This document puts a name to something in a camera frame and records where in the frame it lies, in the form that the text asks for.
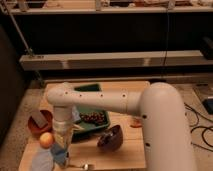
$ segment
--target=bowl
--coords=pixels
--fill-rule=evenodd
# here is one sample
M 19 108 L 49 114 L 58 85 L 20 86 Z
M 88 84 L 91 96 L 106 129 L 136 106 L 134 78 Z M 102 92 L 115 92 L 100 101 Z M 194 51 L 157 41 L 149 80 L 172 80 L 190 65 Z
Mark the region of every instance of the bowl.
M 44 127 L 39 128 L 38 125 L 33 120 L 33 118 L 30 117 L 29 120 L 28 120 L 28 128 L 29 128 L 29 130 L 31 131 L 32 134 L 39 135 L 39 134 L 42 134 L 44 132 L 50 131 L 52 129 L 52 118 L 53 117 L 52 117 L 51 112 L 48 111 L 48 110 L 41 110 L 40 112 L 46 118 L 47 124 Z
M 123 131 L 120 125 L 115 125 L 102 134 L 97 146 L 102 151 L 116 151 L 122 144 Z

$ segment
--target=cable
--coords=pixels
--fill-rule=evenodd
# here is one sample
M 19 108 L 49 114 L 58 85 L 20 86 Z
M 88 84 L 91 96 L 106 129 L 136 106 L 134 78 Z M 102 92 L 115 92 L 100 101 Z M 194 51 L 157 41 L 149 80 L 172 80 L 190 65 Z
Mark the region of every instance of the cable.
M 166 16 L 167 16 L 166 48 L 165 48 L 165 56 L 163 59 L 162 69 L 161 69 L 161 78 L 163 78 L 164 76 L 166 59 L 168 54 L 168 47 L 169 47 L 170 18 L 169 18 L 168 7 L 166 8 Z
M 197 113 L 194 113 L 194 114 L 195 114 L 195 116 L 196 116 L 196 122 L 195 122 L 195 124 L 189 125 L 190 127 L 198 126 L 198 124 L 200 123 L 200 119 L 199 119 L 199 117 L 198 117 L 198 114 L 197 114 Z
M 209 118 L 206 118 L 205 116 L 203 116 L 200 112 L 198 112 L 197 110 L 195 110 L 193 107 L 191 107 L 190 105 L 188 105 L 187 103 L 184 103 L 185 106 L 187 108 L 190 108 L 191 111 L 193 111 L 194 113 L 196 113 L 197 115 L 199 115 L 201 118 L 213 123 L 213 120 L 209 119 Z
M 207 141 L 206 138 L 205 138 L 205 133 L 206 133 L 206 131 L 212 131 L 212 132 L 213 132 L 213 126 L 206 127 L 206 128 L 203 130 L 202 134 L 201 134 L 201 135 L 202 135 L 202 139 L 203 139 L 203 141 L 205 142 L 205 144 L 208 145 L 209 147 L 212 147 L 212 148 L 213 148 L 213 145 L 209 144 L 208 141 Z
M 213 150 L 208 149 L 208 148 L 206 148 L 206 147 L 203 147 L 203 146 L 201 146 L 201 145 L 199 145 L 199 144 L 192 143 L 192 145 L 194 145 L 194 146 L 196 146 L 196 147 L 199 147 L 199 148 L 202 148 L 202 149 L 204 149 L 204 150 L 207 150 L 207 151 L 213 152 Z
M 212 121 L 211 119 L 208 119 L 208 118 L 206 118 L 205 116 L 203 116 L 200 112 L 198 112 L 197 110 L 195 110 L 193 107 L 191 107 L 191 106 L 188 105 L 187 103 L 185 103 L 185 107 L 186 107 L 187 110 L 192 111 L 192 112 L 196 115 L 196 117 L 197 117 L 196 123 L 193 124 L 193 125 L 190 125 L 191 127 L 194 127 L 194 126 L 195 126 L 194 128 L 191 129 L 191 133 L 193 133 L 193 132 L 194 132 L 195 130 L 197 130 L 197 129 L 204 129 L 204 130 L 202 131 L 202 133 L 201 133 L 201 138 L 202 138 L 203 142 L 204 142 L 207 146 L 209 146 L 210 148 L 213 148 L 213 145 L 210 144 L 210 143 L 206 140 L 206 138 L 205 138 L 205 133 L 206 133 L 207 131 L 213 132 L 213 126 L 209 126 L 209 127 L 207 127 L 207 126 L 202 126 L 202 125 L 197 126 L 197 125 L 199 124 L 199 122 L 200 122 L 198 116 L 202 117 L 203 119 L 207 120 L 207 121 L 210 122 L 210 123 L 213 123 L 213 121 Z M 192 142 L 192 145 L 194 145 L 194 146 L 196 146 L 196 147 L 199 147 L 199 148 L 201 148 L 201 149 L 204 149 L 204 150 L 213 152 L 213 149 L 203 147 L 203 146 L 201 146 L 201 145 L 199 145 L 199 144 L 196 144 L 196 143 L 193 143 L 193 142 Z

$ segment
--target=wall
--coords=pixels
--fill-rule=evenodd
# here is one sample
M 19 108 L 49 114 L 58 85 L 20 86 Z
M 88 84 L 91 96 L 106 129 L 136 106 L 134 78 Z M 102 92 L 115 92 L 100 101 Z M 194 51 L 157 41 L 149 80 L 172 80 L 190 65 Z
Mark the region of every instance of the wall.
M 0 20 L 0 143 L 26 88 L 25 76 L 18 58 Z

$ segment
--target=wooden table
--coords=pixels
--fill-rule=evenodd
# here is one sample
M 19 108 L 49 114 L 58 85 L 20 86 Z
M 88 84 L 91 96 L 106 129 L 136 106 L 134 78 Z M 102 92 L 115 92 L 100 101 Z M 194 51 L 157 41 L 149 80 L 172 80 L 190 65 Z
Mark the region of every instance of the wooden table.
M 79 86 L 89 83 L 73 83 L 73 86 Z M 47 90 L 56 84 L 49 84 L 45 89 Z M 133 81 L 133 82 L 101 82 L 102 90 L 129 90 L 129 91 L 143 91 L 149 82 Z M 41 100 L 40 109 L 48 109 L 52 111 L 52 106 L 44 97 Z M 90 163 L 95 165 L 95 170 L 122 170 L 122 169 L 144 169 L 146 167 L 143 136 L 141 128 L 131 128 L 130 123 L 132 117 L 128 115 L 109 112 L 111 126 L 120 124 L 124 134 L 124 142 L 122 147 L 111 153 L 103 153 L 97 147 L 98 138 L 94 137 L 88 141 L 71 144 L 70 156 L 72 164 L 82 165 Z M 30 137 L 25 148 L 19 170 L 27 171 L 30 168 L 33 156 L 39 147 L 38 141 Z M 55 167 L 54 171 L 60 171 L 59 167 Z

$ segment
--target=tiled floor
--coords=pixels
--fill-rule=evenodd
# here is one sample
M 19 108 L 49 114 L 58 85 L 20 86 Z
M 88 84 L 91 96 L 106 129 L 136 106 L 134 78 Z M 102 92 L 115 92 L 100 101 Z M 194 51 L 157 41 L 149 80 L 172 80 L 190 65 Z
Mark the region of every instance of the tiled floor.
M 206 114 L 203 106 L 200 104 L 197 96 L 195 95 L 192 85 L 179 84 L 175 85 L 180 91 L 183 99 L 188 104 L 192 105 L 198 111 L 202 112 L 206 117 L 213 120 Z M 27 143 L 27 137 L 29 131 L 27 129 L 27 120 L 31 112 L 36 112 L 40 99 L 43 94 L 43 89 L 28 89 L 23 97 L 14 121 L 8 131 L 7 137 L 0 149 L 0 171 L 17 171 L 18 166 Z M 195 121 L 195 116 L 188 113 L 189 123 L 192 124 Z M 213 125 L 200 119 L 201 125 Z M 205 146 L 200 137 L 200 131 L 196 131 L 192 135 L 193 142 Z M 207 133 L 206 137 L 209 142 L 213 144 L 213 135 Z M 213 153 L 206 150 L 195 147 L 195 154 L 197 158 L 198 171 L 212 171 L 213 170 Z

